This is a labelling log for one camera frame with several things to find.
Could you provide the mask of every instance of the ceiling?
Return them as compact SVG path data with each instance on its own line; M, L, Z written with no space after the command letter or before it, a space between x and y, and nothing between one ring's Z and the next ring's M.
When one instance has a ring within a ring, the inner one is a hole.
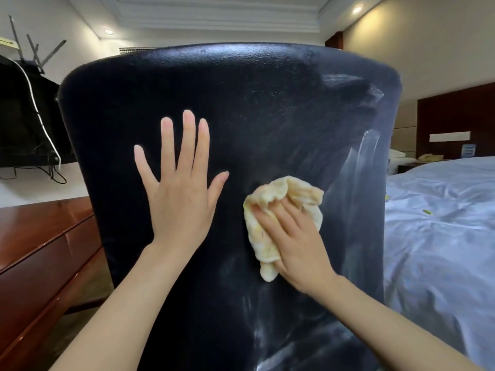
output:
M69 0L101 38L167 30L298 32L331 37L381 0ZM356 6L362 11L353 14ZM107 35L105 28L114 31Z

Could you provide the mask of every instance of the air vent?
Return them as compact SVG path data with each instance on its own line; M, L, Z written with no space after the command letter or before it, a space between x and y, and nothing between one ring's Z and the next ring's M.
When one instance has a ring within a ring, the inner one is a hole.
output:
M140 52L140 51L147 51L150 49L150 47L119 47L119 53L120 54L126 54L126 53L132 53L132 52Z

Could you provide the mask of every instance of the forearm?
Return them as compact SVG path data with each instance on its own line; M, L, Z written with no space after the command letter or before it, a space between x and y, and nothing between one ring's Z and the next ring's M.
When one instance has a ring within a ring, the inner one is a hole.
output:
M319 301L395 371L480 370L461 353L342 276Z
M188 258L147 246L126 278L53 365L59 370L136 370L153 323Z

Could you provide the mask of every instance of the white wall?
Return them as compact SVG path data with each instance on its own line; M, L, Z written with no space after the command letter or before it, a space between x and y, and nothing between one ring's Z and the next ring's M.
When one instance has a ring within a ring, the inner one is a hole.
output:
M495 81L495 0L384 0L344 32L344 49L387 63L402 100Z
M50 80L60 83L72 69L103 57L100 39L68 0L0 0L0 37L13 39L9 14L15 19L26 58L32 58L27 33L40 44L42 59L61 40L67 40L46 64L46 77ZM40 170L19 170L17 179L0 180L0 207L88 195L77 163L63 165L62 174L68 181L65 185L53 182ZM12 168L0 168L0 176L12 175Z
M249 43L255 41L325 45L325 40L316 33L169 30L160 32L160 34L150 31L149 38L137 38L133 40L102 39L102 46L106 56L115 56L119 54L120 46L168 47L200 43Z

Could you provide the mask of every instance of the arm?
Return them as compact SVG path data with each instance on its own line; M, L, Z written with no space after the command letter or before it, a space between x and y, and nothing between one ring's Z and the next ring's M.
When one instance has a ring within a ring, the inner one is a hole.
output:
M481 370L429 332L369 297L330 265L312 219L286 198L269 206L278 223L259 208L253 213L277 243L280 274L309 294L363 340L392 370Z
M228 173L207 188L209 131L184 111L181 154L175 167L170 118L161 121L161 178L156 180L143 149L135 161L150 204L154 240L126 278L51 368L62 370L136 370L153 323L182 269L207 236L216 202Z

